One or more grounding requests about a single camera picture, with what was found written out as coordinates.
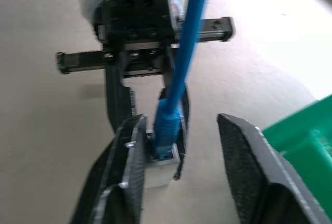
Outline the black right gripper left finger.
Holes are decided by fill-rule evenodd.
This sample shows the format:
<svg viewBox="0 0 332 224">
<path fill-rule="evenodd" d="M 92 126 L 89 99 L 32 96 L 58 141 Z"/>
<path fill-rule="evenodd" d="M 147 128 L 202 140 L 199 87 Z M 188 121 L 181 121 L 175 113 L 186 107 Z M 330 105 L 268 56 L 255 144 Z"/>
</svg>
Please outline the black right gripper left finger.
<svg viewBox="0 0 332 224">
<path fill-rule="evenodd" d="M 140 224 L 146 167 L 145 114 L 124 121 L 91 167 L 68 224 Z"/>
</svg>

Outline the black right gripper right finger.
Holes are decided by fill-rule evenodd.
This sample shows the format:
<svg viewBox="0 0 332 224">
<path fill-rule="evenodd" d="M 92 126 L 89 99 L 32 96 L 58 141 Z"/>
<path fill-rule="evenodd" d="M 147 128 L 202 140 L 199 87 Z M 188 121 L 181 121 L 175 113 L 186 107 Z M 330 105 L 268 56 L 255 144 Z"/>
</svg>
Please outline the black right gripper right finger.
<svg viewBox="0 0 332 224">
<path fill-rule="evenodd" d="M 218 114 L 228 184 L 241 224 L 332 224 L 293 166 L 248 121 Z"/>
</svg>

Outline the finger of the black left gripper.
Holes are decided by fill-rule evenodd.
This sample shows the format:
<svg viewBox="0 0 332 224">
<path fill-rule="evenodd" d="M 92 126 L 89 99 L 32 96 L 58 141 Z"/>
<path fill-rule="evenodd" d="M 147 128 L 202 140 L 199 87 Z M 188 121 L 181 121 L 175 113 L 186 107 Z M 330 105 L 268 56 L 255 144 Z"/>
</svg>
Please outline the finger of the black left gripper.
<svg viewBox="0 0 332 224">
<path fill-rule="evenodd" d="M 159 99 L 165 99 L 168 96 L 168 89 L 171 85 L 171 79 L 173 71 L 175 69 L 175 55 L 176 48 L 167 46 L 162 56 L 162 75 L 164 87 L 160 93 Z M 179 165 L 173 176 L 174 180 L 180 180 L 182 175 L 182 169 L 187 154 L 187 143 L 188 143 L 188 131 L 189 131 L 189 118 L 190 118 L 190 101 L 188 96 L 187 86 L 184 87 L 182 99 L 179 101 L 179 106 L 182 111 L 181 127 L 176 142 L 178 154 L 179 154 Z"/>
<path fill-rule="evenodd" d="M 134 93 L 123 84 L 128 63 L 126 52 L 114 53 L 113 57 L 107 58 L 105 62 L 107 115 L 114 132 L 124 121 L 136 115 Z"/>
</svg>

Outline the white coupler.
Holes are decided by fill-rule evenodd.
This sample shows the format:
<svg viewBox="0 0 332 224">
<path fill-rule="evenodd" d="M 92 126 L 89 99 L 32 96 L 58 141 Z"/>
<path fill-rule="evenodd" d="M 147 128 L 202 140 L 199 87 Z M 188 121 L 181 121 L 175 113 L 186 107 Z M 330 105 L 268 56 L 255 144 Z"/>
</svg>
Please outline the white coupler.
<svg viewBox="0 0 332 224">
<path fill-rule="evenodd" d="M 153 153 L 153 130 L 147 130 L 147 140 L 145 142 L 146 165 L 144 188 L 156 188 L 167 186 L 177 172 L 180 164 L 180 157 L 177 145 L 174 144 L 171 153 L 166 159 L 160 160 Z"/>
</svg>

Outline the green plastic bin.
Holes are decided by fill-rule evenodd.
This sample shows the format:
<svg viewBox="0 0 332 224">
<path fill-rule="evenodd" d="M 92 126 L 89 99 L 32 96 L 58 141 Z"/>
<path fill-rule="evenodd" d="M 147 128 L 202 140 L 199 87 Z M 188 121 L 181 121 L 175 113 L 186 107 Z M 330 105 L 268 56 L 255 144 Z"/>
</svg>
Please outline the green plastic bin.
<svg viewBox="0 0 332 224">
<path fill-rule="evenodd" d="M 263 130 L 332 218 L 332 95 Z"/>
</svg>

